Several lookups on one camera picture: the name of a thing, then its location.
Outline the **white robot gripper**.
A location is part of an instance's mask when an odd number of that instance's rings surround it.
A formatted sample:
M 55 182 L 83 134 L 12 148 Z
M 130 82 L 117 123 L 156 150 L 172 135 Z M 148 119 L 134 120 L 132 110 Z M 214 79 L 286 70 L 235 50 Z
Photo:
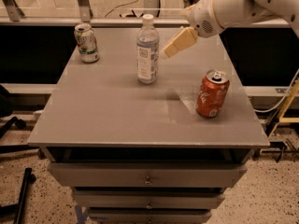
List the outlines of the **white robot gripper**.
M 209 38 L 219 35 L 224 28 L 219 24 L 214 10 L 214 0 L 200 0 L 185 7 L 183 17 L 191 27 L 181 27 L 162 48 L 162 58 L 168 59 L 193 46 L 200 37 Z

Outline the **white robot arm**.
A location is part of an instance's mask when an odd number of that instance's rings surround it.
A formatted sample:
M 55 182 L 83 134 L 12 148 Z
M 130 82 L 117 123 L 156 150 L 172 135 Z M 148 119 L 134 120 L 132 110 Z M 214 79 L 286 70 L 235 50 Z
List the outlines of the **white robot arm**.
M 299 0 L 200 0 L 184 8 L 182 16 L 189 26 L 165 43 L 160 51 L 165 59 L 193 46 L 199 37 L 219 35 L 237 24 L 281 18 L 299 36 Z

